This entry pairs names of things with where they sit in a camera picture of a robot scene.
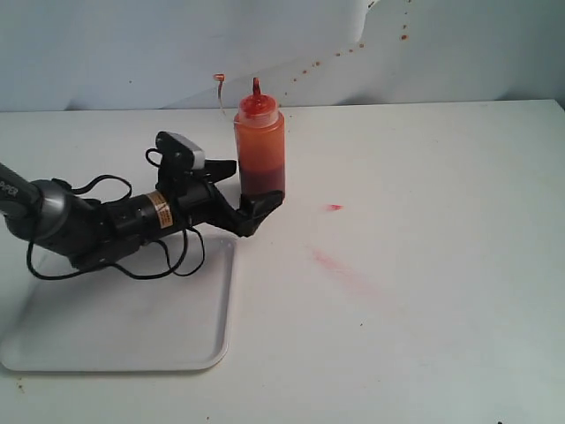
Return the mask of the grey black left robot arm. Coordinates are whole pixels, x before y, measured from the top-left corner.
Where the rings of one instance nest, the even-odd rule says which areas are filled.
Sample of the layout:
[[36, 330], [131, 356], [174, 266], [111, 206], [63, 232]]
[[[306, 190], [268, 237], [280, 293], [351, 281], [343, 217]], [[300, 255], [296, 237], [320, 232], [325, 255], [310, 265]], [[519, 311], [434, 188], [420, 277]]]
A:
[[153, 192], [102, 202], [84, 195], [108, 175], [73, 188], [56, 178], [29, 182], [3, 167], [1, 213], [8, 231], [26, 241], [28, 257], [39, 246], [66, 258], [74, 276], [106, 268], [124, 272], [122, 259], [175, 233], [186, 238], [201, 223], [252, 236], [284, 194], [241, 195], [233, 208], [216, 185], [236, 170], [233, 160], [206, 160], [197, 168], [163, 160]]

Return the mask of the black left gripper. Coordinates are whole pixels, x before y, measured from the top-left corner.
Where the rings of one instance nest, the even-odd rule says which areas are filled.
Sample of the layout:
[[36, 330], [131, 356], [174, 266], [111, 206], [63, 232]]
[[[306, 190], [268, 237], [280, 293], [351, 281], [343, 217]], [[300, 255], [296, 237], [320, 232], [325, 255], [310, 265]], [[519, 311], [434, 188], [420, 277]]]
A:
[[283, 192], [240, 196], [234, 209], [213, 185], [236, 174], [235, 160], [206, 160], [183, 193], [154, 190], [105, 204], [105, 246], [140, 247], [202, 223], [251, 237], [283, 204]]

